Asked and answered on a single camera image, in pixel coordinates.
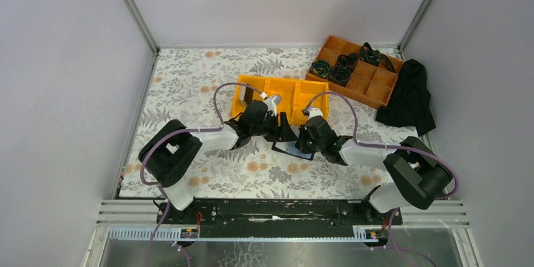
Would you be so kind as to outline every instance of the wooden tray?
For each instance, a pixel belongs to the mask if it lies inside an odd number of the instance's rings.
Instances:
[[[321,51],[317,54],[317,59],[327,61],[331,67],[336,65],[339,55],[347,55],[356,52],[360,55],[360,45],[349,42],[345,39],[329,36]],[[343,94],[348,98],[371,106],[380,108],[387,105],[395,83],[397,83],[398,73],[402,67],[403,61],[388,55],[393,64],[395,71],[393,73],[387,70],[385,62],[382,61],[378,67],[358,60],[347,86],[340,86],[336,83],[313,75],[310,70],[306,73],[306,80],[328,82],[329,89]]]

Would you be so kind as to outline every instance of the yellow tray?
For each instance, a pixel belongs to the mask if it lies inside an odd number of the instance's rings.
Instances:
[[[289,124],[293,125],[305,124],[308,117],[302,114],[302,110],[315,95],[328,91],[328,83],[326,82],[297,79],[240,75],[237,82],[248,83],[265,92],[268,96],[279,94],[282,97],[282,101],[278,105],[277,111],[278,113],[286,112]],[[232,100],[232,117],[236,117],[245,110],[245,105],[239,99],[241,88],[244,87],[237,87]],[[254,92],[253,99],[261,100],[261,97],[257,92]],[[330,109],[328,95],[317,98],[312,106],[320,108],[323,118],[328,119]]]

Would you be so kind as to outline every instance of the robotic arm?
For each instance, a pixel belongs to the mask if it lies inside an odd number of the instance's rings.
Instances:
[[[406,205],[427,209],[453,179],[446,168],[429,157],[411,151],[387,149],[380,144],[362,146],[350,136],[338,136],[318,108],[304,111],[308,120],[299,128],[297,138],[289,128],[286,114],[276,112],[280,101],[279,95],[264,101],[252,100],[239,119],[226,121],[222,129],[181,133],[154,151],[146,169],[160,182],[175,209],[184,210],[193,201],[190,189],[181,179],[197,154],[215,149],[238,149],[246,145],[252,136],[263,136],[269,142],[297,141],[296,148],[301,153],[319,152],[331,163],[385,169],[391,174],[394,184],[377,186],[362,200],[378,213]],[[179,120],[168,122],[141,150],[139,160],[143,161],[165,136],[184,128]],[[415,137],[408,137],[400,144],[431,153]]]

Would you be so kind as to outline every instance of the black fabric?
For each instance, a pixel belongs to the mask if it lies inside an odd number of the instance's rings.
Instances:
[[[418,61],[410,59],[402,65],[389,103],[378,109],[376,121],[393,127],[415,126],[418,134],[424,135],[436,128],[429,107],[426,70]]]

